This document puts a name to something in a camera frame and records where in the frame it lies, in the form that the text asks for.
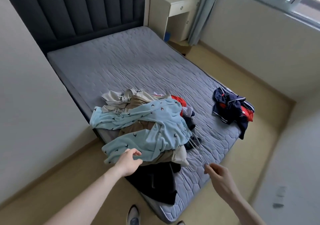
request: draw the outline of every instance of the mattress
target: mattress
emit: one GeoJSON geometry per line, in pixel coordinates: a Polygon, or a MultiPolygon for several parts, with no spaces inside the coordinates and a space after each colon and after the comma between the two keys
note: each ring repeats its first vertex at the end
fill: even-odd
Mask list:
{"type": "MultiPolygon", "coordinates": [[[[212,115],[213,91],[224,87],[163,42],[151,29],[138,27],[78,45],[49,52],[50,64],[87,119],[108,90],[143,89],[150,93],[180,96],[194,108],[196,132],[202,145],[188,151],[188,167],[175,175],[178,194],[174,205],[145,200],[166,223],[178,219],[209,180],[206,163],[219,163],[240,135],[235,123],[227,125],[212,115]]],[[[98,129],[107,143],[117,131],[98,129]]]]}

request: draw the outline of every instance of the forearm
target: forearm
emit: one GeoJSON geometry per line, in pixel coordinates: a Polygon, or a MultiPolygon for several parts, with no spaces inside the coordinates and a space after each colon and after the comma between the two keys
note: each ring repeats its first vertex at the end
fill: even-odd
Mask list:
{"type": "Polygon", "coordinates": [[[110,168],[45,225],[90,225],[112,187],[120,178],[119,171],[115,167],[110,168]]]}
{"type": "Polygon", "coordinates": [[[242,196],[235,199],[229,205],[242,225],[266,225],[258,213],[242,196]]]}

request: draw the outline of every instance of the pile of clothes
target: pile of clothes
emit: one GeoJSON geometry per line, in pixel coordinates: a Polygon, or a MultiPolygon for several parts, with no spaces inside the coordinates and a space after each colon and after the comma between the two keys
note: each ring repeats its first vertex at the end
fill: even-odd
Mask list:
{"type": "Polygon", "coordinates": [[[103,107],[95,107],[92,128],[120,130],[113,141],[102,147],[106,163],[116,163],[127,148],[141,152],[142,165],[126,179],[150,198],[174,204],[177,191],[174,173],[188,166],[187,151],[199,145],[192,130],[194,111],[174,95],[127,89],[102,95],[103,107]]]}
{"type": "Polygon", "coordinates": [[[222,122],[228,125],[235,121],[241,130],[239,138],[243,140],[248,122],[252,122],[254,119],[254,106],[246,101],[245,97],[236,95],[229,89],[222,87],[214,90],[213,100],[215,105],[212,114],[219,115],[222,122]]]}

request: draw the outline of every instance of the bed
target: bed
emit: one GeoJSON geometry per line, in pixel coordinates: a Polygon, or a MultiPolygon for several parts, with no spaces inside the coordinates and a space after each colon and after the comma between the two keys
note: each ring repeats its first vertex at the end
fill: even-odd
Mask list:
{"type": "MultiPolygon", "coordinates": [[[[212,115],[213,91],[226,87],[142,26],[144,0],[10,1],[87,120],[95,106],[104,105],[103,93],[130,87],[181,96],[194,108],[201,158],[196,150],[188,151],[190,165],[175,175],[175,204],[143,195],[161,220],[176,221],[209,179],[202,160],[221,162],[240,135],[235,123],[227,125],[212,115]],[[104,26],[99,8],[106,15],[104,26]],[[70,21],[70,29],[62,28],[64,21],[70,21]]],[[[97,129],[97,134],[105,143],[118,136],[104,129],[97,129]]]]}

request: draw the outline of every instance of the red and navy jacket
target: red and navy jacket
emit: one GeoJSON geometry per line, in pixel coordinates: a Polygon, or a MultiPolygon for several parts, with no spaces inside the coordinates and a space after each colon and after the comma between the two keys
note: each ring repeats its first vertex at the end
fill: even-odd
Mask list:
{"type": "Polygon", "coordinates": [[[239,138],[243,139],[248,122],[253,121],[254,118],[253,105],[246,101],[246,98],[221,87],[214,90],[213,100],[215,105],[212,114],[219,115],[228,125],[235,121],[241,130],[239,138]]]}

